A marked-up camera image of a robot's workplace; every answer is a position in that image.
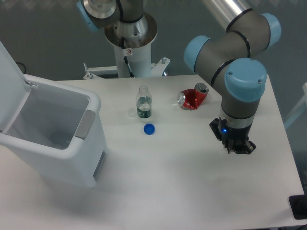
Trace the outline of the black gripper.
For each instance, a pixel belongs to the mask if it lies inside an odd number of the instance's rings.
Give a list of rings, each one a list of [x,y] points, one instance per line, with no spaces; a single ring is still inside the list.
[[[234,152],[235,154],[249,155],[256,148],[256,145],[248,137],[251,125],[245,128],[233,128],[228,125],[225,119],[215,118],[209,126],[215,137],[227,149],[228,154]]]

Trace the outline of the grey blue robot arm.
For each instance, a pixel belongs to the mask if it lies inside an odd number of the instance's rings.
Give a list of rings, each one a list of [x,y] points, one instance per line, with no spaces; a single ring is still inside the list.
[[[250,154],[250,131],[267,72],[253,56],[279,41],[281,25],[268,13],[257,14],[244,0],[206,0],[204,5],[225,29],[213,41],[193,38],[184,51],[186,65],[222,97],[218,118],[210,123],[228,152]],[[151,44],[157,35],[154,18],[141,0],[80,0],[77,6],[92,30],[103,28],[114,47],[118,76],[150,77]]]

